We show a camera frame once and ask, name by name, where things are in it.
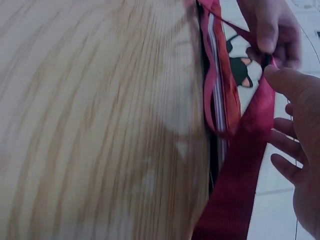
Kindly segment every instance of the wood grain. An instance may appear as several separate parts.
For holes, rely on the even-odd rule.
[[[0,1],[0,239],[188,239],[207,200],[187,0]]]

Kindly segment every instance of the cartoon cat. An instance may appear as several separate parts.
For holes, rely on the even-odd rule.
[[[239,35],[234,35],[226,41],[226,50],[228,54],[231,53],[233,46],[231,41],[238,37]],[[252,63],[252,60],[246,56],[242,57],[230,57],[230,66],[233,78],[237,86],[242,86],[245,88],[252,88],[253,82],[248,75],[248,65]]]

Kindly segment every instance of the bag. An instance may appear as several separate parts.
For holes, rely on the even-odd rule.
[[[275,92],[262,73],[258,88],[241,117],[222,21],[258,51],[256,37],[222,20],[219,0],[199,0],[199,3],[203,45],[209,60],[203,90],[204,116],[210,129],[224,141],[225,148],[219,157],[224,159],[225,154],[225,159],[192,239],[245,240],[259,170],[274,124]],[[275,65],[270,55],[265,56],[262,70],[268,64]],[[215,114],[212,113],[212,99]]]

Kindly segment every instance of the fingernail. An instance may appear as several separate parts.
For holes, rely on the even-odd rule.
[[[278,69],[277,69],[275,66],[273,66],[273,65],[268,65],[268,66],[266,66],[265,69],[264,69],[264,73],[265,73],[265,74],[273,74],[273,73],[275,73],[276,71],[278,71]]]
[[[262,52],[268,54],[272,54],[275,50],[274,41],[267,37],[260,38],[258,41],[258,46]]]

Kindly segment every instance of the white floor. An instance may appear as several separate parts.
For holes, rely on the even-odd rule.
[[[295,14],[302,31],[302,67],[301,72],[320,78],[320,39],[316,31],[320,31],[320,0],[287,0]],[[239,27],[248,29],[235,0],[220,0],[222,17]],[[235,32],[228,26],[223,26],[226,39]],[[248,43],[237,37],[232,41],[232,57],[246,57]],[[248,74],[253,82],[253,88],[238,87],[241,111],[246,109],[261,74],[259,65],[248,66]],[[275,117],[290,119],[285,113],[287,99],[276,95]],[[312,240],[297,221],[293,209],[294,186],[282,177],[270,161],[272,153],[279,152],[268,145],[262,161],[253,213],[250,221],[248,240]]]

